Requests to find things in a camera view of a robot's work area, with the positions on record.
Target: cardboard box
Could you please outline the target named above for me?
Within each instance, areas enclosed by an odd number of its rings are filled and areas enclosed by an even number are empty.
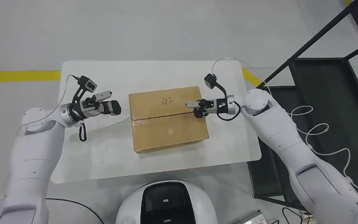
[[[134,151],[183,146],[209,138],[205,118],[185,104],[201,99],[198,86],[129,95]]]

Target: white table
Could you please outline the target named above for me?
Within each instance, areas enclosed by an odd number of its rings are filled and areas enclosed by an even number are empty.
[[[204,84],[214,61],[71,61],[63,64],[59,99],[69,74],[85,75],[97,83],[95,93],[111,90],[112,100],[122,107],[119,116],[100,115],[85,120],[86,142],[78,139],[78,128],[65,131],[61,159],[52,174],[55,183],[111,178],[170,170],[246,162],[261,158],[255,132],[242,116],[225,122],[209,115],[210,138],[200,143],[138,155],[133,151],[128,94],[199,86],[202,97],[214,99],[223,94]],[[246,94],[241,66],[220,61],[214,73],[228,94],[241,102]],[[63,103],[70,102],[77,81],[69,79]]]

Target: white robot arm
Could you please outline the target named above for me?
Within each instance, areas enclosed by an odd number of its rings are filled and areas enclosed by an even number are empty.
[[[204,80],[209,88],[219,87],[224,99],[188,102],[197,118],[209,114],[235,114],[233,96],[216,82],[216,76],[208,74]],[[318,223],[358,223],[358,194],[331,164],[316,156],[299,136],[296,124],[277,101],[266,91],[253,89],[247,92],[239,113],[245,117],[258,137],[272,148],[286,165],[290,184],[302,205],[313,214]]]
[[[65,128],[99,114],[121,113],[117,101],[104,101],[112,95],[110,91],[81,101],[84,92],[94,92],[96,84],[85,76],[76,79],[80,87],[72,103],[54,111],[32,108],[24,114],[12,150],[7,193],[0,204],[0,224],[47,223],[46,193],[62,154]]]

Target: black cable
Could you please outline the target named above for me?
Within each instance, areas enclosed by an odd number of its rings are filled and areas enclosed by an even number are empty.
[[[82,123],[82,126],[79,127],[79,140],[81,140],[81,142],[85,142],[87,140],[87,133],[86,133],[86,126],[84,124],[84,122]]]
[[[71,203],[74,203],[74,204],[79,204],[80,206],[84,206],[85,208],[87,208],[88,210],[90,210],[93,214],[95,214],[95,216],[97,216],[97,218],[100,220],[100,222],[101,222],[102,224],[104,224],[103,221],[102,221],[102,219],[101,219],[101,217],[100,217],[99,215],[97,215],[96,212],[94,212],[94,211],[93,211],[92,209],[90,209],[88,206],[85,206],[84,204],[81,204],[80,202],[75,202],[75,201],[73,201],[73,200],[67,200],[67,199],[62,199],[62,198],[46,198],[46,200],[61,200],[61,201],[64,201],[64,202],[71,202]]]
[[[237,114],[235,114],[235,116],[233,116],[232,118],[228,118],[228,119],[222,118],[218,113],[217,113],[217,116],[218,116],[221,120],[225,120],[226,122],[229,122],[229,121],[235,119],[235,118],[240,114],[240,112],[241,112],[241,106],[240,106],[240,104],[238,104],[236,101],[234,101],[234,103],[239,107],[239,112],[237,112]]]
[[[290,211],[290,212],[292,212],[293,214],[296,214],[298,217],[300,217],[300,220],[301,220],[300,224],[302,224],[302,222],[303,222],[302,217],[301,217],[299,214],[297,214],[297,213],[295,213],[294,211],[292,211],[291,209],[285,207],[285,208],[282,209],[282,214],[284,215],[284,217],[285,217],[285,219],[286,219],[286,222],[287,222],[288,224],[290,224],[290,222],[289,222],[289,220],[287,219],[287,217],[286,217],[286,215],[285,215],[285,209],[287,209],[288,211]]]

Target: yellow floor line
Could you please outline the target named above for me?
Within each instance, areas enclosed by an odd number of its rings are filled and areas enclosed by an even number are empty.
[[[261,80],[247,69],[242,69],[245,80],[258,86]],[[0,71],[0,82],[59,81],[61,71]]]
[[[261,84],[261,79],[259,79],[257,76],[249,72],[247,69],[243,68],[242,73],[244,74],[245,80],[247,80],[249,83],[253,84],[254,86],[258,86]]]
[[[61,71],[0,71],[0,82],[59,81]]]

